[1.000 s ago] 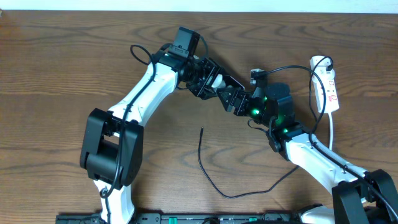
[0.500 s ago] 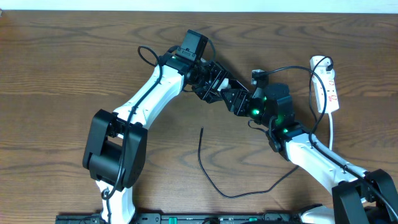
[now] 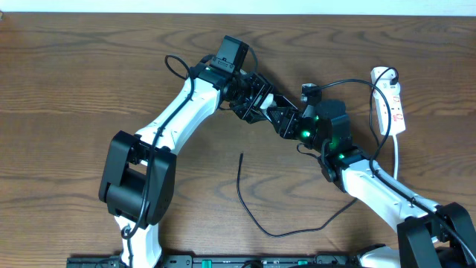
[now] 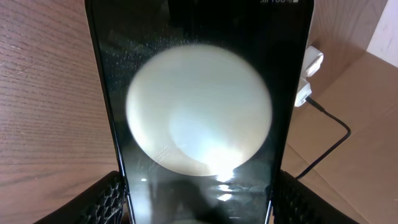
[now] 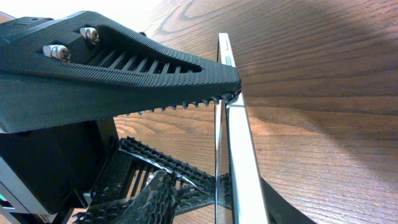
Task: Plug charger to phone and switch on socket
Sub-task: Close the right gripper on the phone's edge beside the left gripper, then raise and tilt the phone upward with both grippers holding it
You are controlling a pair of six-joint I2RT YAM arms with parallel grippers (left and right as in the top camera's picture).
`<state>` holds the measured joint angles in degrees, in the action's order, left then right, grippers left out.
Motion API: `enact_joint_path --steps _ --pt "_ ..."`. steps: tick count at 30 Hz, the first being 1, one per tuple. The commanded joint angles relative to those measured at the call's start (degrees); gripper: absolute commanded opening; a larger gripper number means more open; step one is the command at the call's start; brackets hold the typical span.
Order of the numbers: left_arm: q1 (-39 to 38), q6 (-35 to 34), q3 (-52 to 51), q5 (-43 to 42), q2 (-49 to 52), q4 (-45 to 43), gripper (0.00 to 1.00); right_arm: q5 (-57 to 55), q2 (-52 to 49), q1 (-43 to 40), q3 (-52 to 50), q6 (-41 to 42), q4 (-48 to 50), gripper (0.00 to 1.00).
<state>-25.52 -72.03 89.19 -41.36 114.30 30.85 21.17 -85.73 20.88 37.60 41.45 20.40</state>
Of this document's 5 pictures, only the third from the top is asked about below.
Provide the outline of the black smartphone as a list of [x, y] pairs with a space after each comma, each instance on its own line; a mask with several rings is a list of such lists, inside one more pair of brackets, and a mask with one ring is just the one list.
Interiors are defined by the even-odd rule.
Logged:
[[274, 95], [272, 93], [267, 94], [263, 102], [260, 104], [260, 109], [261, 110], [268, 109], [273, 104], [273, 102], [274, 102]]

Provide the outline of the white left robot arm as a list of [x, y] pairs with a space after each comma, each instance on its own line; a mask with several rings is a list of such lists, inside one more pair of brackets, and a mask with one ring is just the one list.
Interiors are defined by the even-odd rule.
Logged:
[[118, 132], [109, 144], [99, 199], [120, 227], [126, 267], [156, 267], [162, 256], [158, 227], [173, 198], [177, 156], [221, 102], [250, 124], [284, 122], [296, 107], [267, 79], [229, 65], [189, 68], [172, 103], [135, 134]]

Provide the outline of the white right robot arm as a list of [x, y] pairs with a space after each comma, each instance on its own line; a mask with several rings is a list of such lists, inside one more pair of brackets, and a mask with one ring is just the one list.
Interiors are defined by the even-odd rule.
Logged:
[[303, 111], [273, 102], [263, 112], [282, 137], [317, 150], [326, 179], [362, 201], [396, 232], [397, 249], [367, 249], [356, 256], [360, 266], [475, 266], [475, 228], [468, 211], [455, 202], [440, 205], [427, 199], [383, 171], [353, 143], [343, 102], [318, 101]]

